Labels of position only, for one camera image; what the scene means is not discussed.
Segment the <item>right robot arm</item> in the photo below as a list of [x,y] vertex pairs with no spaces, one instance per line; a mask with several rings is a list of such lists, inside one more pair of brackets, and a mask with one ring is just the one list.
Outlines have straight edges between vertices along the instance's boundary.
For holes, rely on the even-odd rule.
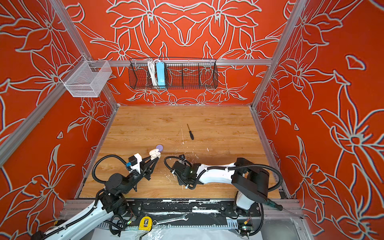
[[267,205],[278,211],[284,207],[268,198],[268,193],[277,190],[283,184],[283,176],[279,170],[264,164],[255,164],[245,158],[237,158],[236,162],[209,166],[192,164],[185,156],[168,156],[165,166],[178,179],[179,185],[194,190],[198,185],[210,183],[229,184],[238,193],[235,207],[248,211],[254,203]]

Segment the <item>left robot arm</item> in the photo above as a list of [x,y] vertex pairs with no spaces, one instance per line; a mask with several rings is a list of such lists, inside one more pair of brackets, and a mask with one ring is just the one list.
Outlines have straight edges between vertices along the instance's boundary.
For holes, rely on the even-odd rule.
[[[98,165],[108,159],[119,160],[129,171],[125,177],[121,174],[113,174],[107,181],[96,176]],[[128,221],[124,219],[127,213],[132,217],[132,212],[125,195],[131,190],[137,190],[138,183],[143,179],[150,180],[159,157],[142,158],[140,154],[129,157],[126,162],[118,155],[106,155],[97,161],[92,169],[93,179],[104,185],[104,188],[96,193],[93,203],[88,205],[80,213],[71,219],[54,227],[52,230],[37,231],[31,237],[32,240],[79,240],[91,232],[101,223],[109,225],[110,232],[119,236],[128,227]]]

